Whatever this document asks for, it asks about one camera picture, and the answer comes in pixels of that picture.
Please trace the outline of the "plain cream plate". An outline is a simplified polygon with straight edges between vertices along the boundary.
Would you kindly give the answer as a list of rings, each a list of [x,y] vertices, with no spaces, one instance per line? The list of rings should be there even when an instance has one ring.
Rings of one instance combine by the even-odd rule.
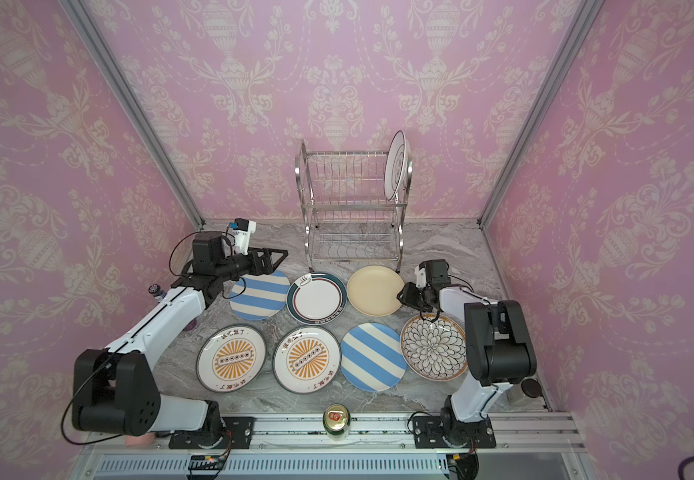
[[[405,282],[394,270],[378,265],[366,266],[350,277],[348,299],[364,315],[385,317],[401,308],[397,295],[404,285]]]

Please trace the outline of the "green red rimmed white plate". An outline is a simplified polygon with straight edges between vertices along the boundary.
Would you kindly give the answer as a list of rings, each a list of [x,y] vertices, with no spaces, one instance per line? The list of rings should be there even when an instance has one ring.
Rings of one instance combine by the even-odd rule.
[[[297,278],[286,297],[289,314],[308,326],[327,324],[336,319],[347,303],[344,283],[333,274],[307,273]]]

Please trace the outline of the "white plate dark rim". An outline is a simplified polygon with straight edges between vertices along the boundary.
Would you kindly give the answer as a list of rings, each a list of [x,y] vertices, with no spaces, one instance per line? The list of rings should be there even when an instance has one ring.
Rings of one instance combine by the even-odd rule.
[[[405,133],[399,130],[393,136],[386,156],[384,194],[387,201],[406,202],[410,166],[409,142]]]

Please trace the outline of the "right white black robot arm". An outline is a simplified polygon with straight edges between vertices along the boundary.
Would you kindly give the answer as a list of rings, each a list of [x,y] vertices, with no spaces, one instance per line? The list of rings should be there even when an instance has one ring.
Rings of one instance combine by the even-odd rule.
[[[402,305],[419,314],[402,329],[402,354],[425,378],[463,378],[440,409],[443,442],[493,448],[489,410],[537,368],[522,307],[514,300],[492,300],[454,284],[443,259],[420,263],[415,275],[397,295]]]

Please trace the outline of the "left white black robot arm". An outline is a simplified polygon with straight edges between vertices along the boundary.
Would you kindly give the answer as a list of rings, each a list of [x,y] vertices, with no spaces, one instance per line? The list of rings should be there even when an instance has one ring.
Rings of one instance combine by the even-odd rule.
[[[100,433],[105,440],[169,432],[192,435],[200,448],[228,441],[217,402],[161,393],[153,369],[178,335],[223,294],[226,282],[272,274],[287,258],[285,249],[250,246],[250,234],[233,223],[229,232],[192,236],[192,258],[170,289],[161,292],[159,285],[151,285],[157,305],[106,347],[78,356],[73,397],[60,422]]]

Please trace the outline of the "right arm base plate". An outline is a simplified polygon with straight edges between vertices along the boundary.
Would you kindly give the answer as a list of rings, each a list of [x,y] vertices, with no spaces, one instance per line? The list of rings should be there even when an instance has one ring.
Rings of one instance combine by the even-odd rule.
[[[411,433],[417,449],[494,449],[497,446],[490,418],[463,423],[439,416],[417,416],[411,420]]]

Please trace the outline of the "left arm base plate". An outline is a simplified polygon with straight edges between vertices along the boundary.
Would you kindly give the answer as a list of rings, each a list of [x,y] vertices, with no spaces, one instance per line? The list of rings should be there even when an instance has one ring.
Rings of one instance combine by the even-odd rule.
[[[172,450],[244,450],[253,438],[253,417],[221,417],[207,419],[199,430],[175,431],[169,440]]]

